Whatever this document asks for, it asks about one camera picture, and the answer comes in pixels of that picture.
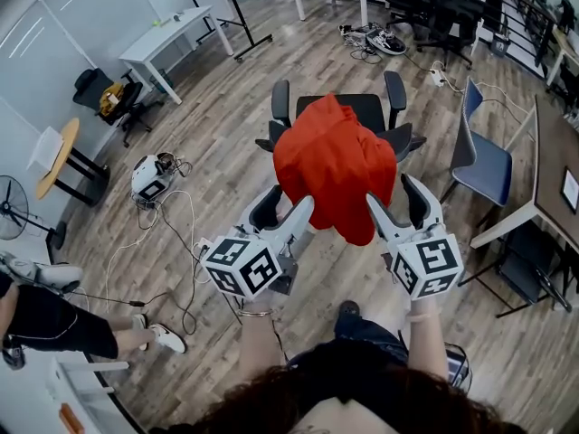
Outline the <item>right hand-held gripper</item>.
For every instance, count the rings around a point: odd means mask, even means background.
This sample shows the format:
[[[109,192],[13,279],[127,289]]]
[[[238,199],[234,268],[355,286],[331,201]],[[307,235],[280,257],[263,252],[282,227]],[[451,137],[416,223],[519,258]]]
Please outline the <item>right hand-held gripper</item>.
[[[464,273],[456,237],[446,232],[441,205],[419,180],[401,174],[408,198],[409,222],[398,222],[381,200],[368,193],[366,203],[385,241],[387,270],[411,300],[448,292]]]

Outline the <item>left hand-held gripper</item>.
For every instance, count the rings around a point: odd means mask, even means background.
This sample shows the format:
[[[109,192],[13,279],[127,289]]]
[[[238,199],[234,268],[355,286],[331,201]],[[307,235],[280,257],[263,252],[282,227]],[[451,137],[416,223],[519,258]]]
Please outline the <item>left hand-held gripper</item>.
[[[278,221],[279,184],[257,196],[226,235],[199,241],[199,260],[225,295],[254,300],[266,289],[288,295],[298,273],[290,246],[309,224],[314,198],[305,196]]]

